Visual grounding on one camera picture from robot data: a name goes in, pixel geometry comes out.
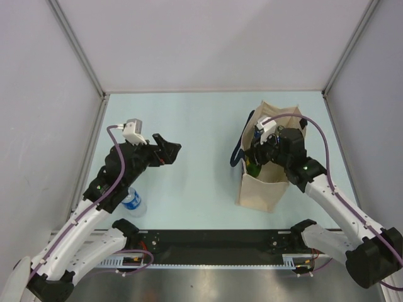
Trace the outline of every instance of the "blue bottle label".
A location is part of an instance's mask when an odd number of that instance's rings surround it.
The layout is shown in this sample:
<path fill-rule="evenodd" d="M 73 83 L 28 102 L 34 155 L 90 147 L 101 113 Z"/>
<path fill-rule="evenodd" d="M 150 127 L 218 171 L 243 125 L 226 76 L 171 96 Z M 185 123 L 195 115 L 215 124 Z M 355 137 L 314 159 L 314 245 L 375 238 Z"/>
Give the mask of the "blue bottle label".
<path fill-rule="evenodd" d="M 136 191 L 134 192 L 133 200 L 128 203 L 123 203 L 123 205 L 128 210 L 136 210 L 140 206 L 140 203 L 141 203 L 141 197 Z"/>

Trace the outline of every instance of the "shiny metal floor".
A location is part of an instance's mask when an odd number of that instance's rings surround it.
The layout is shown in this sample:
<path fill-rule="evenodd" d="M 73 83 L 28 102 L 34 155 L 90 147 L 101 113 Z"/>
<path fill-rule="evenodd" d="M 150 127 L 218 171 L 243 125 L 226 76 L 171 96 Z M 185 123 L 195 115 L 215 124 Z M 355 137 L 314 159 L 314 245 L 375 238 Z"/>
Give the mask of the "shiny metal floor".
<path fill-rule="evenodd" d="M 68 302 L 379 302 L 380 286 L 362 289 L 332 263 L 314 277 L 290 271 L 149 269 L 122 278 L 113 273 L 83 280 Z"/>

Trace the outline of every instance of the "white table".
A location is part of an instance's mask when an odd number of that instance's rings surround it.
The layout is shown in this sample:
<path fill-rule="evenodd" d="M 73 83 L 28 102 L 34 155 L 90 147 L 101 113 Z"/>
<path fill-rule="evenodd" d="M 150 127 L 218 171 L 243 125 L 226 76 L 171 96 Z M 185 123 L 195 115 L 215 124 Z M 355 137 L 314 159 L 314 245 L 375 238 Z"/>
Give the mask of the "white table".
<path fill-rule="evenodd" d="M 134 183 L 147 202 L 144 217 L 132 218 L 120 205 L 99 224 L 107 229 L 126 218 L 140 229 L 282 229 L 310 218 L 323 227 L 338 226 L 313 200 L 291 185 L 275 212 L 265 213 L 235 205 L 241 165 L 232 168 L 231 153 L 249 112 L 265 100 L 278 107 L 299 105 L 324 130 L 329 141 L 334 182 L 354 200 L 346 168 L 320 92 L 204 92 L 113 94 L 110 96 L 88 180 L 92 180 L 112 142 L 108 125 L 131 118 L 143 121 L 142 134 L 160 133 L 182 144 L 173 165 L 148 168 Z M 114 130 L 119 142 L 121 131 Z M 324 145 L 317 130 L 308 126 L 305 141 L 309 156 L 325 164 Z"/>

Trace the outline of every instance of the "bag strap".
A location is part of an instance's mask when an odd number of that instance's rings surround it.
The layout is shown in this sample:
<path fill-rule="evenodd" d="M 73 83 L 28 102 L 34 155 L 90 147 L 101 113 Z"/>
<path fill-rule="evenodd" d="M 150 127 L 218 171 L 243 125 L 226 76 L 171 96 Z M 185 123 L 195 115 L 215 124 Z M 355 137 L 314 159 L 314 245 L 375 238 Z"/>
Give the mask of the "bag strap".
<path fill-rule="evenodd" d="M 238 141 L 234 151 L 232 152 L 231 159 L 229 161 L 229 164 L 231 165 L 231 167 L 235 167 L 241 159 L 245 158 L 245 153 L 241 149 L 241 139 L 244 134 L 246 125 L 249 123 L 249 120 L 252 118 L 253 113 L 254 113 L 254 110 L 252 110 L 251 113 L 249 114 L 249 117 L 247 118 L 244 129 L 242 130 L 241 136 L 239 137 L 239 141 Z"/>

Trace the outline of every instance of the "bottle inside bag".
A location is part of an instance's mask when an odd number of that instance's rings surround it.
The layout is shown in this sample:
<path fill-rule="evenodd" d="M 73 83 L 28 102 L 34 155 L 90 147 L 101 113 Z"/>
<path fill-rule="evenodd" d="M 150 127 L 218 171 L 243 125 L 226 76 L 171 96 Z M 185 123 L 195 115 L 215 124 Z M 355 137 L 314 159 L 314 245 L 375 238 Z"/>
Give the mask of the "bottle inside bag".
<path fill-rule="evenodd" d="M 122 205 L 133 217 L 136 218 L 144 216 L 145 212 L 147 211 L 147 205 L 141 199 L 138 192 L 132 187 L 128 189 L 128 195 L 122 201 Z"/>

